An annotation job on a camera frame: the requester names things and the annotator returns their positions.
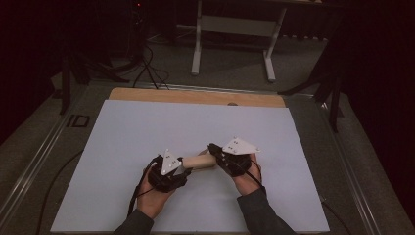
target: metal frame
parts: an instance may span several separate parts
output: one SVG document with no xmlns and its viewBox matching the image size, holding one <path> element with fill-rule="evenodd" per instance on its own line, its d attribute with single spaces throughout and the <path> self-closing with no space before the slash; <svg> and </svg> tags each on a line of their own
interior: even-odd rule
<svg viewBox="0 0 415 235">
<path fill-rule="evenodd" d="M 105 85 L 105 82 L 97 82 L 100 85 Z M 154 88 L 152 83 L 138 83 L 140 88 Z M 261 92 L 261 91 L 249 91 L 249 90 L 234 90 L 234 89 L 221 89 L 221 88 L 208 88 L 208 87 L 196 87 L 196 86 L 180 86 L 180 85 L 169 85 L 170 89 L 173 90 L 194 90 L 194 91 L 214 91 L 214 92 L 237 92 L 237 93 L 253 93 L 253 94 L 275 94 L 275 92 Z M 34 156 L 31 163 L 27 166 L 25 171 L 22 173 L 18 181 L 16 182 L 13 190 L 10 192 L 9 196 L 7 197 L 5 203 L 2 205 L 0 209 L 0 234 L 4 232 L 7 223 L 15 213 L 16 209 L 20 205 L 25 193 L 29 189 L 31 183 L 33 182 L 34 178 L 36 177 L 37 173 L 39 172 L 40 168 L 43 166 L 45 161 L 47 160 L 49 153 L 53 149 L 57 139 L 59 138 L 63 128 L 65 127 L 65 123 L 68 122 L 70 117 L 71 111 L 73 111 L 76 104 L 82 98 L 86 88 L 84 86 L 80 87 L 74 94 L 73 102 L 69 106 L 68 112 L 59 118 L 54 125 L 54 127 L 49 132 L 48 136 L 45 138 L 43 144 L 40 146 L 39 150 L 37 151 L 36 155 Z M 285 99 L 312 99 L 312 95 L 306 94 L 297 94 L 293 95 L 292 97 Z M 328 116 L 328 108 L 326 104 L 318 104 L 316 106 L 320 110 L 321 118 L 324 121 L 327 131 L 332 133 L 333 141 L 340 153 L 340 160 L 341 166 L 344 170 L 346 181 L 348 187 L 350 189 L 351 195 L 355 201 L 357 209 L 360 212 L 362 221 L 365 225 L 365 228 L 369 235 L 380 235 L 382 234 L 378 223 L 372 213 L 372 210 L 369 206 L 368 200 L 366 199 L 363 190 L 357 180 L 357 177 L 351 167 L 350 162 L 348 161 L 346 151 L 342 145 L 342 140 L 340 139 L 339 135 L 335 134 L 331 128 L 331 125 L 327 119 Z"/>
<path fill-rule="evenodd" d="M 198 16 L 196 20 L 196 46 L 195 53 L 193 55 L 192 75 L 199 74 L 202 54 L 201 38 L 202 30 L 204 30 L 270 37 L 271 42 L 268 49 L 263 51 L 263 59 L 265 62 L 268 80 L 270 82 L 274 82 L 275 73 L 272 66 L 271 55 L 274 51 L 275 43 L 277 42 L 286 12 L 287 7 L 281 9 L 277 22 L 206 16 L 202 14 L 202 0 L 199 0 Z"/>
</svg>

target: white paper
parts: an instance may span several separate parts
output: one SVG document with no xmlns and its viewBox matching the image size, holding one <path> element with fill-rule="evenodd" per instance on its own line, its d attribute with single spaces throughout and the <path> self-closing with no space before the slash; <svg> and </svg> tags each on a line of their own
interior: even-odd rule
<svg viewBox="0 0 415 235">
<path fill-rule="evenodd" d="M 106 101 L 56 216 L 53 232 L 109 232 L 126 218 L 143 168 L 168 149 L 190 157 L 234 136 L 256 145 L 276 213 L 295 231 L 329 231 L 286 108 Z M 231 178 L 216 166 L 193 172 L 156 218 L 153 232 L 246 232 Z"/>
</svg>

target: cable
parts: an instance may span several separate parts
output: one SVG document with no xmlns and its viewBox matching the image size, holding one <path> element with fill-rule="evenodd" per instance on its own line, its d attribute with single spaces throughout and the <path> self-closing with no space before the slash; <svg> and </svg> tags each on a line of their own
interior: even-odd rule
<svg viewBox="0 0 415 235">
<path fill-rule="evenodd" d="M 327 205 L 325 202 L 321 202 L 321 204 L 326 207 L 338 220 L 339 222 L 342 224 L 342 226 L 345 228 L 346 232 L 348 235 L 351 235 L 350 230 L 348 229 L 347 225 L 345 224 L 345 222 L 340 218 L 340 216 L 331 208 L 329 207 L 329 205 Z"/>
<path fill-rule="evenodd" d="M 47 193 L 46 193 L 46 196 L 45 196 L 45 198 L 44 198 L 44 200 L 43 200 L 43 204 L 42 204 L 42 209 L 41 209 L 41 211 L 40 211 L 40 216 L 39 216 L 39 220 L 38 220 L 38 222 L 37 222 L 37 228 L 36 228 L 36 235 L 38 235 L 39 233 L 40 233 L 40 227 L 41 227 L 41 225 L 42 225 L 42 218 L 43 218 L 43 213 L 45 212 L 45 208 L 46 208 L 46 203 L 47 203 L 47 201 L 48 201 L 48 198 L 49 198 L 49 193 L 51 192 L 51 190 L 52 190 L 52 187 L 53 187 L 53 185 L 54 185 L 54 183 L 55 183 L 55 181 L 56 181 L 56 179 L 58 178 L 58 176 L 61 174 L 61 172 L 62 172 L 62 170 L 64 170 L 64 168 L 68 165 L 68 164 L 70 164 L 70 162 L 72 162 L 74 159 L 76 159 L 79 155 L 81 155 L 82 154 L 82 152 L 83 152 L 83 150 L 81 150 L 79 153 L 77 153 L 77 154 L 75 154 L 73 157 L 71 157 L 60 169 L 59 169 L 59 171 L 55 174 L 55 176 L 54 176 L 54 178 L 52 179 L 52 182 L 51 182 L 51 184 L 49 185 L 49 188 L 48 188 L 48 191 L 47 191 Z"/>
<path fill-rule="evenodd" d="M 150 163 L 146 166 L 146 168 L 144 169 L 143 175 L 141 176 L 140 182 L 137 184 L 137 186 L 135 186 L 134 193 L 131 196 L 130 204 L 129 204 L 129 207 L 128 207 L 127 217 L 129 217 L 132 214 L 132 211 L 134 210 L 135 200 L 138 197 L 140 197 L 140 196 L 142 196 L 142 195 L 144 195 L 144 194 L 146 194 L 146 193 L 148 193 L 148 192 L 150 192 L 150 191 L 153 190 L 153 188 L 152 188 L 152 189 L 150 189 L 150 190 L 148 190 L 148 191 L 146 191 L 144 193 L 138 194 L 138 192 L 140 191 L 141 185 L 143 184 L 143 180 L 146 177 L 147 171 L 149 171 L 149 169 L 152 166 L 152 164 L 156 162 L 156 159 L 157 158 L 153 158 L 150 161 Z"/>
<path fill-rule="evenodd" d="M 153 50 L 148 46 L 148 45 L 145 45 L 145 47 L 150 51 L 150 53 L 151 53 L 151 55 L 152 55 L 152 59 L 153 59 L 153 55 L 154 55 L 154 52 L 153 52 Z M 168 87 L 168 85 L 165 83 L 165 81 L 169 78 L 169 73 L 167 72 L 167 71 L 165 71 L 165 70 L 159 70 L 159 69 L 156 69 L 156 68 L 154 68 L 153 66 L 151 66 L 150 65 L 150 62 L 151 61 L 149 61 L 149 68 L 150 69 L 152 69 L 153 70 L 153 73 L 156 75 L 156 77 L 160 80 L 160 84 L 159 84 L 159 86 L 161 86 L 162 84 L 167 88 L 167 90 L 169 90 L 170 88 Z M 156 71 L 161 71 L 161 72 L 164 72 L 165 74 L 166 74 L 166 79 L 162 79 L 157 73 L 156 73 Z M 149 75 L 150 75 L 150 79 L 153 81 L 153 77 L 151 76 L 151 73 L 150 73 L 150 71 L 149 71 Z"/>
</svg>

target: hand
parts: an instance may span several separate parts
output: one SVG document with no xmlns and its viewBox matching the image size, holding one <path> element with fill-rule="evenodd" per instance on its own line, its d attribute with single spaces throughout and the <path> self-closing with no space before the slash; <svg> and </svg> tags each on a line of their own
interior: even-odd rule
<svg viewBox="0 0 415 235">
<path fill-rule="evenodd" d="M 138 191 L 138 195 L 149 190 L 151 191 L 137 198 L 137 209 L 143 212 L 146 216 L 154 219 L 161 212 L 165 202 L 174 193 L 174 190 L 168 193 L 163 193 L 153 189 L 153 186 L 148 180 L 150 170 L 151 169 L 147 170 L 147 174 L 144 177 L 141 188 Z"/>
<path fill-rule="evenodd" d="M 248 172 L 253 175 L 259 182 L 261 182 L 260 178 L 260 165 L 256 166 L 256 155 L 250 154 L 251 160 L 255 163 L 251 164 L 251 167 L 248 169 Z M 236 188 L 238 189 L 239 193 L 242 196 L 248 195 L 251 192 L 257 190 L 260 186 L 257 182 L 255 182 L 249 175 L 244 174 L 241 176 L 233 177 L 232 178 Z"/>
</svg>

